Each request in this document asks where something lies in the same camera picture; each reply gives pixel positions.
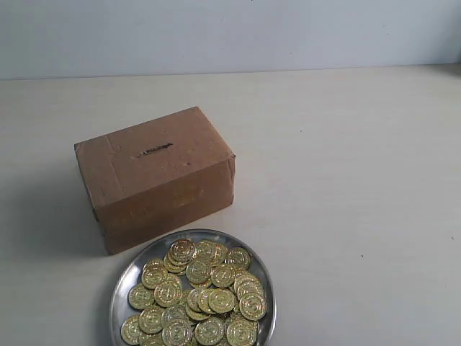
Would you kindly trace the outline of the gold coin lower left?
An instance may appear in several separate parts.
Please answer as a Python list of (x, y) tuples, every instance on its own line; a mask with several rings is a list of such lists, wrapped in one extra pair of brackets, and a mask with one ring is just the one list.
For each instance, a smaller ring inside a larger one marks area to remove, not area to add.
[(144, 309), (139, 316), (139, 327), (146, 334), (155, 334), (163, 329), (161, 318), (164, 309), (160, 306), (151, 306)]

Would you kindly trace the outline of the gold coin far left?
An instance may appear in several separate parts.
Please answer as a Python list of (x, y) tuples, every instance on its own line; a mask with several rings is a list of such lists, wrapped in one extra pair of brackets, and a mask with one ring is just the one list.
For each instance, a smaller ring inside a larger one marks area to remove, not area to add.
[(133, 286), (128, 293), (129, 304), (137, 310), (143, 310), (155, 305), (153, 290), (142, 283)]

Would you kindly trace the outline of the gold coin bottom left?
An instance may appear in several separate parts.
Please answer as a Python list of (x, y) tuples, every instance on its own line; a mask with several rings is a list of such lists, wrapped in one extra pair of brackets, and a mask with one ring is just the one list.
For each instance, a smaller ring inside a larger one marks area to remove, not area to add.
[(139, 314), (130, 316), (121, 326), (121, 337), (128, 345), (138, 345), (140, 343), (139, 317)]

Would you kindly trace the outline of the gold coin bottom centre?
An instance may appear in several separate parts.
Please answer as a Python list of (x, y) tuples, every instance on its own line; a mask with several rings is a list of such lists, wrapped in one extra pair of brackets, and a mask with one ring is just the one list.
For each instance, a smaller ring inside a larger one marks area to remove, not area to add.
[(194, 335), (201, 345), (216, 345), (223, 338), (224, 322), (212, 316), (197, 324)]

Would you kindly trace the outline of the gold coin left middle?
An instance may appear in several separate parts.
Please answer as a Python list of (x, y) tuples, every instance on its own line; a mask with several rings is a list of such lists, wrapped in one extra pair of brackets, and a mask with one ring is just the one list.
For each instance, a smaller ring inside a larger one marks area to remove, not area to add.
[(154, 290), (154, 298), (164, 308), (177, 304), (182, 298), (182, 286), (176, 281), (163, 281)]

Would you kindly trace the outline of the gold coin upper right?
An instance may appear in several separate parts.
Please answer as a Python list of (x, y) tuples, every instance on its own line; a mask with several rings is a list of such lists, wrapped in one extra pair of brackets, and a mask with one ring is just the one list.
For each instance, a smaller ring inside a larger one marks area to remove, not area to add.
[(251, 265), (251, 255), (243, 247), (234, 247), (228, 251), (225, 262), (234, 267), (247, 270)]

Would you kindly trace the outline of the gold coin top of pile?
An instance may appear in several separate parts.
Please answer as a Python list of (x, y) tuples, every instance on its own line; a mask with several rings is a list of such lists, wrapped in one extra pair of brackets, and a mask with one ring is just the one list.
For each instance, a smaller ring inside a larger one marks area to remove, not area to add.
[(189, 239), (178, 239), (170, 248), (170, 256), (176, 262), (189, 262), (195, 252), (195, 244)]

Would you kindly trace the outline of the brown cardboard box with slot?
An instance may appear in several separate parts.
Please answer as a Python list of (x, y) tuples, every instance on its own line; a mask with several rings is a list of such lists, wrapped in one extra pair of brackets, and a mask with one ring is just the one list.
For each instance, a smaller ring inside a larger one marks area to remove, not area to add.
[(74, 152), (110, 254), (233, 203), (235, 154), (198, 107), (79, 142)]

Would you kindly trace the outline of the gold coin left upper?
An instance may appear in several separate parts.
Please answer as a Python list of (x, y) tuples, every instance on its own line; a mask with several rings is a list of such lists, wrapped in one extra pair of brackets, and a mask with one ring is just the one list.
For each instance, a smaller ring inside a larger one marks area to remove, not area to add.
[(141, 283), (148, 289), (154, 290), (165, 281), (168, 272), (164, 267), (147, 266), (141, 274)]

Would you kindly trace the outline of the gold coin centre right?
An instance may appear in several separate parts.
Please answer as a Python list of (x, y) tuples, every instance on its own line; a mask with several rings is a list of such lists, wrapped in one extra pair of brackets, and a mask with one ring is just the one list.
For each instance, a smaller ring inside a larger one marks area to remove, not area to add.
[(218, 288), (227, 288), (234, 283), (236, 270), (232, 265), (221, 264), (212, 270), (212, 284)]

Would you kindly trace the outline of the round steel plate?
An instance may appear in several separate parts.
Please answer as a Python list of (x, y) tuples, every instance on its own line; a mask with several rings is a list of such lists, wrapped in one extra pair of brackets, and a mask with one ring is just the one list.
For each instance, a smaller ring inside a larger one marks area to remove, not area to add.
[(185, 229), (155, 238), (142, 249), (127, 265), (119, 277), (112, 293), (109, 304), (109, 330), (113, 345), (125, 345), (121, 336), (121, 326), (124, 320), (135, 314), (136, 310), (128, 302), (129, 290), (140, 282), (141, 270), (144, 264), (152, 258), (162, 258), (172, 243), (177, 239), (191, 239), (192, 241), (210, 240), (223, 243), (227, 247), (243, 247), (251, 255), (249, 272), (258, 279), (266, 293), (268, 310), (260, 321), (257, 345), (273, 345), (272, 336), (277, 322), (277, 304), (274, 287), (269, 271), (258, 254), (240, 239), (230, 234), (212, 229)]

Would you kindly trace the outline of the gold coin centre top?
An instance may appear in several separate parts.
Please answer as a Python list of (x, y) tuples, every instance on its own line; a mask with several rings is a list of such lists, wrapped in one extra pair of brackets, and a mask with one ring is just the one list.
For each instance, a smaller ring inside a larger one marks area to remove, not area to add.
[(209, 262), (194, 259), (186, 268), (186, 276), (189, 282), (200, 284), (207, 281), (211, 275), (212, 266)]

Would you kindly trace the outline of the gold coin bottom right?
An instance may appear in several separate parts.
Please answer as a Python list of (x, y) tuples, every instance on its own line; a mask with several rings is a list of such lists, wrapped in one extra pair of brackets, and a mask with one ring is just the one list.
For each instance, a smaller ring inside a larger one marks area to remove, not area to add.
[(232, 346), (251, 346), (256, 341), (253, 324), (244, 319), (232, 321), (228, 326), (226, 336)]

